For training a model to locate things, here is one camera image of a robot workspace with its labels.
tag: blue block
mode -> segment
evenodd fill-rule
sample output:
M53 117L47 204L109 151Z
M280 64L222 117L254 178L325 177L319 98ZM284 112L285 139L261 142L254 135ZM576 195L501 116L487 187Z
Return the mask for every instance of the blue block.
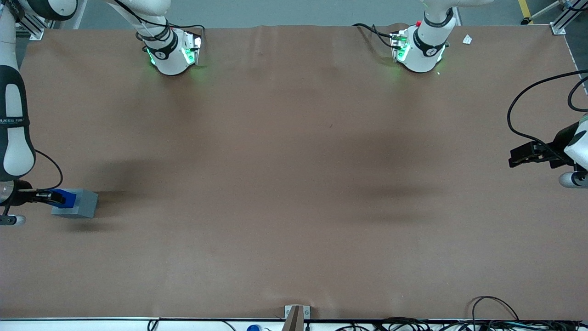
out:
M71 208L53 207L51 214L66 219L92 219L96 212L98 194L81 188L65 188L66 193L75 194L75 202Z
M67 192L67 191L63 191L63 190L51 190L52 192L56 192L56 193L60 193L64 198L65 198L65 202L64 203L54 203L54 202L50 202L47 203L50 206L54 206L57 208L73 208L75 205L75 197L76 195L74 193L71 192Z

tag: robotic arm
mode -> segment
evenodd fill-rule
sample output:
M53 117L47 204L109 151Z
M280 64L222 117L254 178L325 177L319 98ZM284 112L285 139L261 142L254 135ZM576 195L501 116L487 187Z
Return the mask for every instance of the robotic arm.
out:
M425 17L419 26L412 25L392 35L393 56L397 62L414 72L433 69L446 47L447 38L456 24L453 7L476 7L494 0L420 0Z
M105 0L137 30L151 63L165 75L177 75L196 64L199 35L169 24L164 17L171 0ZM0 225L14 225L22 216L8 215L10 206L41 202L71 205L72 195L62 190L36 190L20 178L35 165L29 136L25 84L16 63L15 23L34 25L31 15L64 21L75 14L77 0L0 0Z
M552 169L571 166L573 171L559 177L567 188L588 188L588 114L579 122L559 131L550 147L530 141L510 151L511 168L524 163L549 162Z

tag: metal bracket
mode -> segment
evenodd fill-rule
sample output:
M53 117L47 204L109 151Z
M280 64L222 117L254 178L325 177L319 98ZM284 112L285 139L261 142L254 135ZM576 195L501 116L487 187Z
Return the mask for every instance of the metal bracket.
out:
M553 35L564 35L564 34L566 34L566 29L561 28L561 29L557 30L556 27L554 26L554 23L553 22L550 22L549 23L549 27L551 28Z
M288 314L290 313L290 310L292 310L293 306L302 306L303 307L303 312L304 312L304 319L310 319L310 306L304 306L303 304L289 304L287 306L284 306L284 318L287 319L288 318Z
M54 23L54 21L47 21L35 15L25 14L21 21L18 22L18 25L31 34L29 40L39 41L43 39L45 29L52 28Z

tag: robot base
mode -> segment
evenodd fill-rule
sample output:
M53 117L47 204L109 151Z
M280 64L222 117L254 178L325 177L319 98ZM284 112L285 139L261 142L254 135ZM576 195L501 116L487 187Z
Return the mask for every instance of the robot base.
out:
M437 62L441 61L445 46L437 54L427 57L416 45L413 39L416 25L401 30L397 34L390 35L390 41L393 46L400 49L392 48L392 57L396 62L402 63L408 70L414 72L427 72L432 70Z
M202 45L202 38L197 35L176 28L172 28L172 31L178 36L179 43L167 58L164 58L165 53L147 49L151 64L168 76L179 75L191 65L197 65Z

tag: green led light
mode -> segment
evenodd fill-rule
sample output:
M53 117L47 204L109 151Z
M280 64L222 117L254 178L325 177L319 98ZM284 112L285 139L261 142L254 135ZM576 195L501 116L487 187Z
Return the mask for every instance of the green led light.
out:
M153 56L151 55L151 52L149 51L149 48L147 49L147 54L149 54L149 58L151 59L151 64L155 65L155 60L153 59Z
M186 58L186 62L188 64L193 64L195 62L194 52L192 52L189 49L184 49L183 47L182 47L182 52L184 53L184 57Z

